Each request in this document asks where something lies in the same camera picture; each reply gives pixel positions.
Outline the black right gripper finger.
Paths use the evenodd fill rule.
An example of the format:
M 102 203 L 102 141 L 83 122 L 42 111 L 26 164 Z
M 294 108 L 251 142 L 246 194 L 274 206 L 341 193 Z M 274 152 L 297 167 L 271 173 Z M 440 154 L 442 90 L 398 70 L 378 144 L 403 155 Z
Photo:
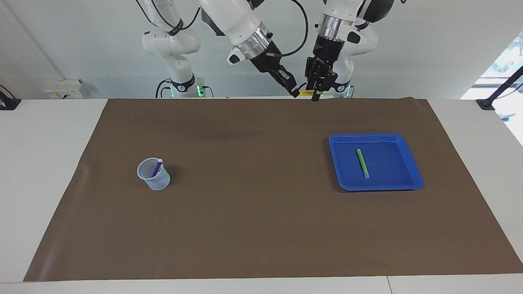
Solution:
M 299 95 L 299 86 L 295 77 L 286 70 L 284 70 L 284 85 L 290 95 Z
M 294 98 L 297 97 L 297 82 L 291 73 L 278 73 L 280 84 Z

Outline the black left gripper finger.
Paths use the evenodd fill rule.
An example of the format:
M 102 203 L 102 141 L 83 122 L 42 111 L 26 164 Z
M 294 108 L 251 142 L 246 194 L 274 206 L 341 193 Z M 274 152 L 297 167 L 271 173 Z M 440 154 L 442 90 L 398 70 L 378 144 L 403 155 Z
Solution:
M 313 101 L 317 102 L 320 100 L 323 92 L 328 91 L 336 79 L 337 74 L 332 69 L 320 69 L 313 82 Z
M 319 91 L 320 88 L 320 77 L 321 77 L 321 68 L 320 67 L 309 67 L 306 69 L 306 90 L 307 91 Z

